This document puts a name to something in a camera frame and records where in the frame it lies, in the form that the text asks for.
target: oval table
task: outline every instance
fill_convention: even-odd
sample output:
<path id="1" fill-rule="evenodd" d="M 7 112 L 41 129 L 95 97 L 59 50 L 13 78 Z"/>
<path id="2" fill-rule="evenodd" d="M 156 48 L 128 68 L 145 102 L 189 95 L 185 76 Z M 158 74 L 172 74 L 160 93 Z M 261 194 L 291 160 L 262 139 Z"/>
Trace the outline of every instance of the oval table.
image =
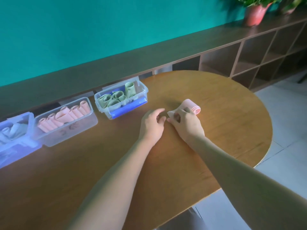
<path id="1" fill-rule="evenodd" d="M 173 110 L 186 98 L 201 107 L 206 136 L 254 167 L 272 139 L 270 116 L 247 88 L 213 73 L 173 71 L 143 80 L 148 103 L 0 170 L 0 229 L 64 229 L 101 176 L 132 146 L 149 109 Z M 170 123 L 150 151 L 134 190 L 125 230 L 151 230 L 220 188 Z"/>

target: potted plant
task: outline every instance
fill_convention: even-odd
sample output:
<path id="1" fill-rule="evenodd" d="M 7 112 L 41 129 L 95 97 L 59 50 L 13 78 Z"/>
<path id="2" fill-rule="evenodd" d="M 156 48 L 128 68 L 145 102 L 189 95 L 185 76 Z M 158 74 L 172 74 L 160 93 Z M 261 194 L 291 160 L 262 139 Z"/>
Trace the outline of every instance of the potted plant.
<path id="1" fill-rule="evenodd" d="M 282 0 L 278 7 L 278 13 L 291 14 L 302 2 L 306 2 L 306 0 Z"/>
<path id="2" fill-rule="evenodd" d="M 244 24 L 249 27 L 257 26 L 261 23 L 264 14 L 271 4 L 281 0 L 238 0 L 246 7 Z"/>

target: green wall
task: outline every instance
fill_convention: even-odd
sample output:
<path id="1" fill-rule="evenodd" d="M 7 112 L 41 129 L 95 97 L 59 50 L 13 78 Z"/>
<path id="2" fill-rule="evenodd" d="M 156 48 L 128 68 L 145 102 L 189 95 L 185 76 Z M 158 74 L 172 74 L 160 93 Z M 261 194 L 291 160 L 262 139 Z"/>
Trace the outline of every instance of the green wall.
<path id="1" fill-rule="evenodd" d="M 229 1 L 0 0 L 0 86 L 242 19 Z"/>

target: plastic storage box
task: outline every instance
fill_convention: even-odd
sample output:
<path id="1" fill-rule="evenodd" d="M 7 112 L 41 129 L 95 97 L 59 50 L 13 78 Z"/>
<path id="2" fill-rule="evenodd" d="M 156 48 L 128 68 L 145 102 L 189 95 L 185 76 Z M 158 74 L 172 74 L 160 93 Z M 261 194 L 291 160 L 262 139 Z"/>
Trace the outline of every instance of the plastic storage box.
<path id="1" fill-rule="evenodd" d="M 34 128 L 33 113 L 27 112 L 1 122 L 0 130 L 6 127 L 12 127 L 14 123 L 28 124 L 28 128 L 25 135 L 22 135 L 9 143 L 0 145 L 0 168 L 17 161 L 42 147 L 41 143 L 30 138 Z"/>
<path id="2" fill-rule="evenodd" d="M 87 101 L 91 112 L 85 116 L 82 116 L 79 119 L 76 119 L 72 122 L 65 123 L 63 126 L 58 127 L 52 131 L 49 131 L 47 133 L 43 132 L 40 128 L 37 127 L 38 121 L 41 118 L 47 118 L 52 113 L 57 113 L 60 111 L 60 109 L 64 106 L 67 106 L 68 108 L 72 108 L 75 105 L 79 105 L 81 101 Z M 54 146 L 66 139 L 69 139 L 73 137 L 74 135 L 77 135 L 93 126 L 95 126 L 98 123 L 97 117 L 93 111 L 93 107 L 90 103 L 90 100 L 87 97 L 80 98 L 78 100 L 75 100 L 73 102 L 70 102 L 64 106 L 55 108 L 51 111 L 48 111 L 44 114 L 41 114 L 34 119 L 34 131 L 32 138 L 39 141 L 40 143 L 51 147 Z"/>
<path id="3" fill-rule="evenodd" d="M 125 92 L 125 84 L 127 81 L 120 82 L 115 86 L 102 90 L 94 95 L 95 104 L 101 113 L 105 113 L 109 119 L 115 119 L 125 113 L 134 110 L 135 108 L 147 103 L 148 88 L 139 80 L 133 81 L 136 94 L 124 101 L 121 101 L 113 106 L 102 108 L 98 102 L 98 98 L 105 94 L 112 95 L 113 92 Z"/>

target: forearm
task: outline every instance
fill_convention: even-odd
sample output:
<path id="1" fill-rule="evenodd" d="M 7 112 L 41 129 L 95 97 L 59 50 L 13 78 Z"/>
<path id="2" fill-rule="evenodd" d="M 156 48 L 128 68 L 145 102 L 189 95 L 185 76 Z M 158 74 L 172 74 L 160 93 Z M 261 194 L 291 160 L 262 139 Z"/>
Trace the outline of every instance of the forearm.
<path id="1" fill-rule="evenodd" d="M 69 230 L 120 230 L 133 190 L 152 145 L 138 140 L 93 187 Z"/>
<path id="2" fill-rule="evenodd" d="M 192 138 L 188 144 L 251 229 L 307 229 L 304 198 L 228 155 L 205 137 Z"/>

